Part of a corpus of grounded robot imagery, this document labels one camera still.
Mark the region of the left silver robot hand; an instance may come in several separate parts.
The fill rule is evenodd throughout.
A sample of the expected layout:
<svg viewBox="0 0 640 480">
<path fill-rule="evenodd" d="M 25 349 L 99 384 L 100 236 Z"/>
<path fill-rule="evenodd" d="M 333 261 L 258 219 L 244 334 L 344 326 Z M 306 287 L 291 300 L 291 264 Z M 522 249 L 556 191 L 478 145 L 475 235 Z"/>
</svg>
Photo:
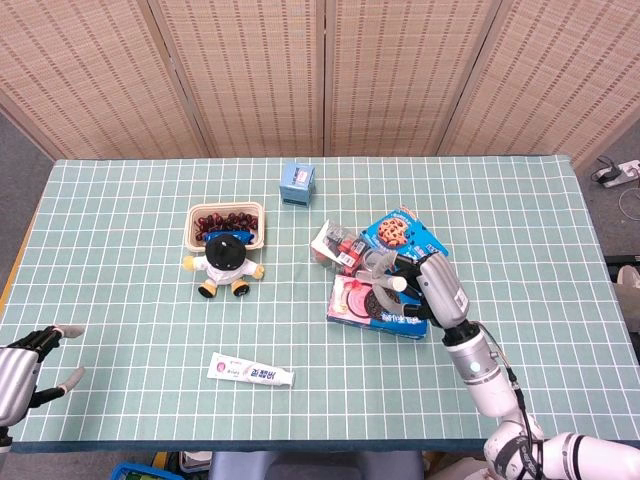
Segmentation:
<svg viewBox="0 0 640 480">
<path fill-rule="evenodd" d="M 83 367 L 57 386 L 36 390 L 45 358 L 62 339 L 77 338 L 84 332 L 81 325 L 51 325 L 1 348 L 1 428 L 18 424 L 29 409 L 65 396 L 79 383 L 85 373 Z"/>
</svg>

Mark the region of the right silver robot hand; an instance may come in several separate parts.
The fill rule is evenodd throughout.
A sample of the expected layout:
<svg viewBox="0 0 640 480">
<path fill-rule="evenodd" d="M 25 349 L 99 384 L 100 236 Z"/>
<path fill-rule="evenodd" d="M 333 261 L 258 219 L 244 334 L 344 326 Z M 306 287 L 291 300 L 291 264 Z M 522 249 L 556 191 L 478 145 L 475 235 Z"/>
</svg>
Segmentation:
<svg viewBox="0 0 640 480">
<path fill-rule="evenodd" d="M 394 302 L 385 292 L 387 271 L 392 277 L 404 278 L 407 286 L 418 289 L 418 304 Z M 379 304 L 389 313 L 430 320 L 443 330 L 457 328 L 466 320 L 469 299 L 455 270 L 441 252 L 419 260 L 389 252 L 371 270 L 372 288 Z"/>
</svg>

